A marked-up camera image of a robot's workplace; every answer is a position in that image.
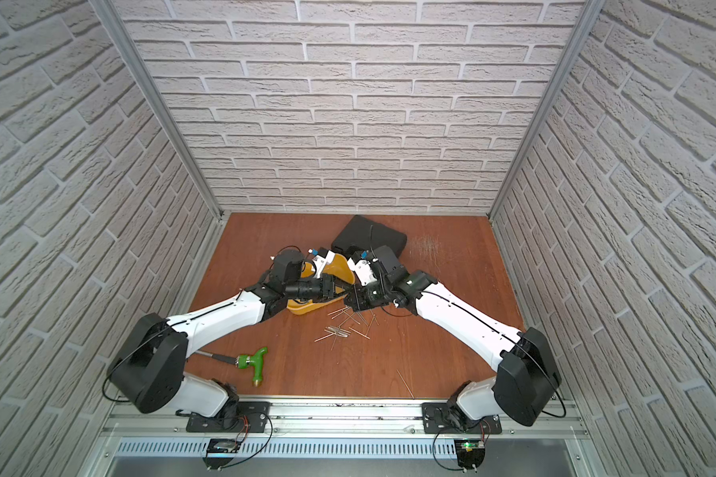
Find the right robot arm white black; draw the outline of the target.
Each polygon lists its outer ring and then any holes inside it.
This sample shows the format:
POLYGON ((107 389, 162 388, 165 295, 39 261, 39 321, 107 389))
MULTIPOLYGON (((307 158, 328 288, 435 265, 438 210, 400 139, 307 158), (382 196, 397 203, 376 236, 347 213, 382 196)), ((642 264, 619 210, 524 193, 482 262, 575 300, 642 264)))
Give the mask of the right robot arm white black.
POLYGON ((345 303, 356 311, 393 305, 445 329, 485 360, 495 376, 461 385, 443 412, 460 431, 491 415, 531 427, 562 384, 546 336, 501 323, 455 296, 427 272, 409 272, 389 246, 358 252, 348 267, 359 283, 345 303))

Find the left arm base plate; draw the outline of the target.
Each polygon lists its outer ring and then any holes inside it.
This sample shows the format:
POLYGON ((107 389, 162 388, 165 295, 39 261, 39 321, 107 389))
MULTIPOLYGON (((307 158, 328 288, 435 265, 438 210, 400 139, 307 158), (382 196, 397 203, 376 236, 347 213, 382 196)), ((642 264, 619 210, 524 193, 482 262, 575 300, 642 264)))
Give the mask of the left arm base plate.
POLYGON ((187 432, 194 433, 264 433, 268 428, 270 401, 238 401, 226 405, 216 417, 188 417, 187 432))

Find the yellow plastic storage box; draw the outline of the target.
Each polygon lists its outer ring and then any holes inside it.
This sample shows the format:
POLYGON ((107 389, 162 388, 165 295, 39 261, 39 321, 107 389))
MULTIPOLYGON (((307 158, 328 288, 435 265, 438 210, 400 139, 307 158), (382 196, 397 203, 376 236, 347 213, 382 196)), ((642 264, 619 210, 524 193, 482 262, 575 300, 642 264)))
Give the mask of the yellow plastic storage box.
POLYGON ((344 298, 355 284, 354 273, 341 254, 322 248, 304 263, 300 278, 286 286, 288 310, 304 315, 344 298))

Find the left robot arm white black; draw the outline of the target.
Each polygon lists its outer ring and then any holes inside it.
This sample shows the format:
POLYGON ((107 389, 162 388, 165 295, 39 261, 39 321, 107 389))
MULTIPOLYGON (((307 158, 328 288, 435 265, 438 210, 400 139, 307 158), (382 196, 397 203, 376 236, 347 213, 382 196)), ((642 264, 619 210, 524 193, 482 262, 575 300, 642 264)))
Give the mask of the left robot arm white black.
POLYGON ((187 373, 188 358, 226 335, 273 318, 292 301, 329 303, 354 284, 355 275, 342 256, 328 252, 307 260, 296 248, 285 248, 256 283, 224 301, 169 318, 142 316, 103 383, 115 386, 123 401, 141 413, 174 409, 220 417, 233 405, 232 390, 187 373))

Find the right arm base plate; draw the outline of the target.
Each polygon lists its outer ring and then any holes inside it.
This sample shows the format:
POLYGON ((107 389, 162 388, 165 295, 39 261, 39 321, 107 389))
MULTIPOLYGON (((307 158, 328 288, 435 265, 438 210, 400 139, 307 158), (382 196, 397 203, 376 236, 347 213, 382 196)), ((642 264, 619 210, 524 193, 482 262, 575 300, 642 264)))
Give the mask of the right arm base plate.
POLYGON ((470 419, 448 403, 428 401, 421 404, 425 434, 461 433, 471 435, 496 435, 502 433, 498 415, 486 415, 479 421, 470 419))

